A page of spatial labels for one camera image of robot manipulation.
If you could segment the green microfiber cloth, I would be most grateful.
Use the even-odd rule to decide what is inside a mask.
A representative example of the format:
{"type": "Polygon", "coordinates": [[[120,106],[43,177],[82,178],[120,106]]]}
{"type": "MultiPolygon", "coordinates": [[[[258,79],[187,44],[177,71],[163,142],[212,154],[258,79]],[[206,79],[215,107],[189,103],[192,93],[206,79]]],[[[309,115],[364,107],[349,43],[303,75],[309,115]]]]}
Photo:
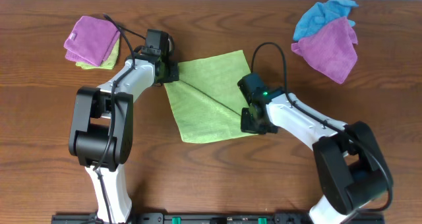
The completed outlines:
{"type": "Polygon", "coordinates": [[[237,86],[249,73],[242,50],[179,63],[179,80],[165,88],[183,142],[206,144],[249,135],[241,131],[247,102],[237,86]]]}

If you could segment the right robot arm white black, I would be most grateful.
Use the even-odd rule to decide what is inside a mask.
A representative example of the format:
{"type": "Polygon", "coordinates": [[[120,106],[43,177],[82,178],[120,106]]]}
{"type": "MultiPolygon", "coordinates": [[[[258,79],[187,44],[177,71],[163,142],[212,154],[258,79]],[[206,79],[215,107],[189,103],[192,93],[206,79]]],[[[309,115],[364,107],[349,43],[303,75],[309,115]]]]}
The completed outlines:
{"type": "Polygon", "coordinates": [[[313,151],[323,196],[309,211],[312,223],[375,220],[364,207],[383,194],[391,196],[393,179],[367,124],[331,119],[283,88],[271,90],[256,73],[237,85],[247,102],[242,132],[266,134],[282,128],[313,151]]]}

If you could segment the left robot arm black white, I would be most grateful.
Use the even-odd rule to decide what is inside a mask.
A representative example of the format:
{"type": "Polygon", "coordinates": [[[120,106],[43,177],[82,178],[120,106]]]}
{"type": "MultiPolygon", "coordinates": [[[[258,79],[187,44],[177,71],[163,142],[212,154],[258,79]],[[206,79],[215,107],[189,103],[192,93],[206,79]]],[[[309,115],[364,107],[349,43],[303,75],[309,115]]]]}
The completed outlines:
{"type": "Polygon", "coordinates": [[[146,89],[179,79],[173,38],[149,29],[109,81],[76,93],[69,152],[89,174],[98,210],[94,223],[133,223],[125,163],[133,145],[134,103],[146,89]]]}

